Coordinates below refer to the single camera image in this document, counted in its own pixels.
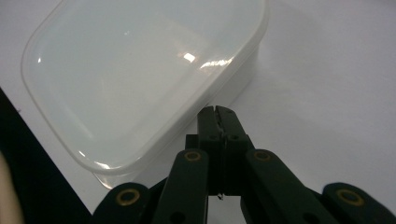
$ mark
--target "white plastic container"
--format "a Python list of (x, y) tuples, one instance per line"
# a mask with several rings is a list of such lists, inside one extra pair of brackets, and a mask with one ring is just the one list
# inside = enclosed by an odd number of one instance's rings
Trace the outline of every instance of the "white plastic container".
[(63, 0), (31, 37), (23, 80), (70, 155), (112, 188), (230, 80), (243, 88), (235, 71), (267, 21), (265, 0)]

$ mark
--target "container lid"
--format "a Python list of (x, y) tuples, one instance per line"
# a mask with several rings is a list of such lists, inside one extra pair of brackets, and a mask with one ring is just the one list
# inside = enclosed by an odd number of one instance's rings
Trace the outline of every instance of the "container lid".
[(103, 175), (142, 169), (257, 47), (265, 0), (63, 0), (22, 76), (69, 153)]

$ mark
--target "white surface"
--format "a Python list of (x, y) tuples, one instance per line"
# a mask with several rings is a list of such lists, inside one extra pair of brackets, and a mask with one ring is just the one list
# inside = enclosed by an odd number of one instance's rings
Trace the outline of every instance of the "white surface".
[[(21, 82), (23, 47), (55, 6), (0, 2), (0, 85), (93, 210), (106, 190), (78, 169)], [(256, 76), (231, 108), (255, 146), (274, 151), (309, 188), (347, 182), (396, 213), (396, 2), (276, 0), (270, 8)], [(137, 179), (166, 176), (183, 143), (180, 136)], [(243, 223), (228, 200), (209, 205), (209, 223)]]
[(71, 156), (116, 187), (257, 48), (265, 3), (62, 1), (28, 43), (23, 81)]

